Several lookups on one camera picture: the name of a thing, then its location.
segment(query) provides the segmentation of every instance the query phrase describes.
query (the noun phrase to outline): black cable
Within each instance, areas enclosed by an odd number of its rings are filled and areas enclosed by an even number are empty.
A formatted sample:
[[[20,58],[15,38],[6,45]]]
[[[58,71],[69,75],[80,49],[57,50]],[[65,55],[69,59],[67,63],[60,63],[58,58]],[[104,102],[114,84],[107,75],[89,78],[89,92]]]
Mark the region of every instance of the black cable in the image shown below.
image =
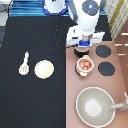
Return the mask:
[[[63,16],[64,16],[64,14],[61,16],[61,18],[60,18],[60,20],[59,20],[59,22],[58,22],[58,24],[57,24],[57,26],[56,26],[55,41],[56,41],[56,45],[57,45],[60,49],[65,50],[65,49],[67,49],[67,48],[75,47],[76,45],[71,45],[71,46],[68,46],[68,47],[65,47],[65,48],[62,48],[62,47],[60,47],[60,46],[58,45],[58,42],[57,42],[58,28],[59,28],[59,25],[60,25],[60,22],[61,22]]]
[[[0,3],[4,6],[4,10],[1,11],[0,13],[7,11],[5,4],[3,4],[1,1],[0,1]]]
[[[9,5],[8,5],[8,10],[7,10],[7,13],[8,13],[8,18],[9,18],[9,10],[10,10],[10,5],[11,5],[12,1],[13,1],[13,0],[11,0],[11,2],[10,2],[10,3],[9,3]]]

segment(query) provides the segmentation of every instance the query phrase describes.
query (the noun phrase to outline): black tablecloth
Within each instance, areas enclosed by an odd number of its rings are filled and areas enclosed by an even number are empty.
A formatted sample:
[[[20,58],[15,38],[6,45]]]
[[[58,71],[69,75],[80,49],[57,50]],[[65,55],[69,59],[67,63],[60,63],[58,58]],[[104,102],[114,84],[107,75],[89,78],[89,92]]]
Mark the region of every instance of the black tablecloth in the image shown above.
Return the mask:
[[[0,51],[0,128],[66,128],[65,50],[55,44],[60,17],[15,17],[6,25]],[[73,21],[65,17],[58,30],[58,44],[65,47]],[[18,73],[25,52],[30,72]],[[41,60],[54,64],[54,74],[45,80],[34,74]]]

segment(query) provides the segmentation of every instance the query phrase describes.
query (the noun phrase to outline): small bowl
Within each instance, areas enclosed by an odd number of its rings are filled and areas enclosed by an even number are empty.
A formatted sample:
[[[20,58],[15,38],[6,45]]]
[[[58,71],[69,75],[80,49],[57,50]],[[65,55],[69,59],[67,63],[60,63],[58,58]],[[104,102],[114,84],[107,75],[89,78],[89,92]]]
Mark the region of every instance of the small bowl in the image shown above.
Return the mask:
[[[35,74],[41,79],[49,78],[54,72],[54,66],[50,61],[43,60],[36,64]]]

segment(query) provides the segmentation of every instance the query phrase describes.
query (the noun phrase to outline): black circle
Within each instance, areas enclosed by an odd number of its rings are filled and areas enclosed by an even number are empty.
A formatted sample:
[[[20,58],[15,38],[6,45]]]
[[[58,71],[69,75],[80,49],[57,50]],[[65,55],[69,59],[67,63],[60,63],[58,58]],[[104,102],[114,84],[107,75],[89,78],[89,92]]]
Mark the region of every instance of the black circle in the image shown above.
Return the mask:
[[[112,76],[115,72],[115,67],[110,62],[102,62],[99,64],[98,70],[103,76]]]
[[[99,45],[96,48],[96,54],[100,57],[106,58],[111,54],[111,49],[106,45]]]

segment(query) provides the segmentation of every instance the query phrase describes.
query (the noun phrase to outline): ceramic bowl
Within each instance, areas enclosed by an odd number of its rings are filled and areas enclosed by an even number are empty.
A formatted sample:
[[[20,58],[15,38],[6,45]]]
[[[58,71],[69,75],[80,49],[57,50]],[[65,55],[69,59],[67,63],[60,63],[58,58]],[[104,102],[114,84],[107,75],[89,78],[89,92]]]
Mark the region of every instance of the ceramic bowl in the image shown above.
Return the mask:
[[[115,116],[112,97],[99,87],[83,89],[76,99],[76,111],[87,125],[101,128],[109,125]]]
[[[48,60],[40,61],[35,66],[35,74],[41,79],[49,78],[54,72],[53,64]]]

